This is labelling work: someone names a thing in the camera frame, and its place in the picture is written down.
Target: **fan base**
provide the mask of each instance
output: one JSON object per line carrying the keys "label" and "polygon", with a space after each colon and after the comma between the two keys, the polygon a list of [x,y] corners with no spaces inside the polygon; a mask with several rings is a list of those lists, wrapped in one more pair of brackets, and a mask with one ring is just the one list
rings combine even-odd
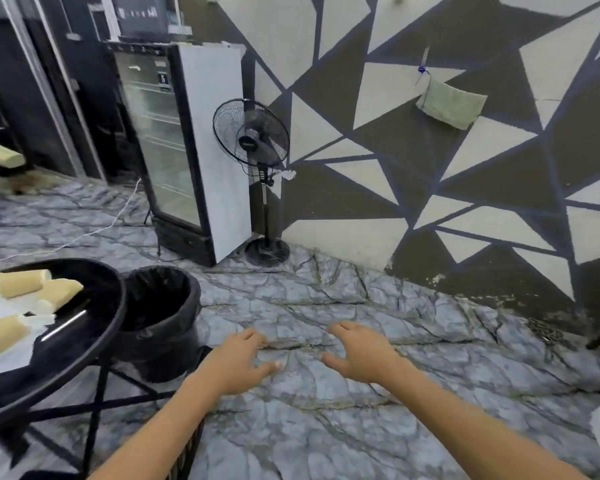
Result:
{"label": "fan base", "polygon": [[280,239],[270,239],[267,245],[264,237],[254,239],[247,244],[244,255],[247,261],[254,266],[273,267],[289,259],[289,246]]}

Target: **trash can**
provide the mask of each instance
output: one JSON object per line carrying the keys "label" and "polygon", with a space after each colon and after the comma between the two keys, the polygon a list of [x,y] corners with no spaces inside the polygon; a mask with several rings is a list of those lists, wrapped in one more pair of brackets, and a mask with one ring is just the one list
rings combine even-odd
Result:
{"label": "trash can", "polygon": [[200,348],[194,321],[200,284],[172,266],[147,266],[125,278],[127,313],[112,341],[117,360],[147,382],[168,382],[190,370]]}

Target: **refrigerator glass door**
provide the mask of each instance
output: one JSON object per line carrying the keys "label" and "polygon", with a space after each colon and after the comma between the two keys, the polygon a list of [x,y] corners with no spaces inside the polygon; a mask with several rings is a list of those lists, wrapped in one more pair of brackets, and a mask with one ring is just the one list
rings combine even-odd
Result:
{"label": "refrigerator glass door", "polygon": [[200,227],[198,204],[166,57],[116,52],[127,110],[160,211]]}

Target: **glass door refrigerator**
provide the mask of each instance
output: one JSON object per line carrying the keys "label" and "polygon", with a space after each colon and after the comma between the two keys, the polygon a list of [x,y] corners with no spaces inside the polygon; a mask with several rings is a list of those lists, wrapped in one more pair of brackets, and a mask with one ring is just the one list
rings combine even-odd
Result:
{"label": "glass door refrigerator", "polygon": [[212,129],[216,108],[242,97],[240,51],[190,43],[107,46],[159,245],[213,266],[251,236],[248,176]]}

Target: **white paper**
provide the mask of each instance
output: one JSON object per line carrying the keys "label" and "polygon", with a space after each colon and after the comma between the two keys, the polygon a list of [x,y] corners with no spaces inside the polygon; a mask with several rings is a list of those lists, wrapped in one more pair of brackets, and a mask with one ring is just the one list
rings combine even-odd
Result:
{"label": "white paper", "polygon": [[[0,318],[10,315],[23,315],[30,311],[38,300],[38,292],[29,293],[16,298],[0,296]],[[33,344],[54,323],[55,315],[35,315],[19,317],[21,323],[29,327],[29,333],[13,346],[0,354],[0,374],[27,366],[33,355]]]}

